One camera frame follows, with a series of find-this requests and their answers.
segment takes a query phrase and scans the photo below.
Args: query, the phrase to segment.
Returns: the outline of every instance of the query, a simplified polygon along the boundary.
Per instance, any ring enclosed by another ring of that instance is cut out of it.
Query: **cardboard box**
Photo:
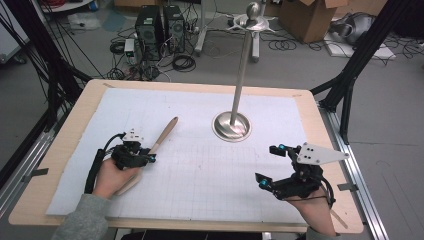
[[[337,7],[347,4],[347,0],[284,0],[278,18],[283,28],[299,41],[321,41]]]
[[[346,13],[364,12],[377,16],[387,0],[349,0],[349,4],[337,8],[335,17],[343,17]]]
[[[280,12],[280,7],[281,7],[281,4],[274,4],[272,3],[272,0],[267,0],[264,16],[278,17],[278,13]]]

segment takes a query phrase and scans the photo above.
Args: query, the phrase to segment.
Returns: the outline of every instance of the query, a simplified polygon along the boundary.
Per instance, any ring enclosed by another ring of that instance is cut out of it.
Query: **computer tower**
[[[142,59],[159,61],[162,58],[160,48],[164,43],[159,6],[141,6],[135,30],[140,43]]]
[[[178,6],[164,6],[163,19],[165,38],[170,53],[182,53],[185,50],[184,17]]]

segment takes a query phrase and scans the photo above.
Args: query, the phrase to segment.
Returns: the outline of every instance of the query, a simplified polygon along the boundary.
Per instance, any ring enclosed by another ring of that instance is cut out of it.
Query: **metal base plate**
[[[249,119],[237,113],[234,125],[230,124],[231,112],[218,114],[212,121],[212,130],[224,141],[240,142],[250,136],[252,127]]]

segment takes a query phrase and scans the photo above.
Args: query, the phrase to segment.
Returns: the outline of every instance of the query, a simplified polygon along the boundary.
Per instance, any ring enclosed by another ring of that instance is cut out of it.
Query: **metal ball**
[[[249,6],[247,6],[246,9],[246,15],[249,18],[249,20],[256,20],[261,12],[261,8],[259,6],[259,3],[257,2],[251,2],[249,3]]]

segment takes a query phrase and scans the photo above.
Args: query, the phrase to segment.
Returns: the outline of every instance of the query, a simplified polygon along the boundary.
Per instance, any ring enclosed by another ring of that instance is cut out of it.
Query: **white plastic bracket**
[[[131,128],[131,130],[125,134],[122,140],[127,142],[140,142],[141,136],[138,131],[136,131],[134,128]]]
[[[297,158],[297,162],[310,165],[323,165],[348,158],[349,153],[304,143]]]

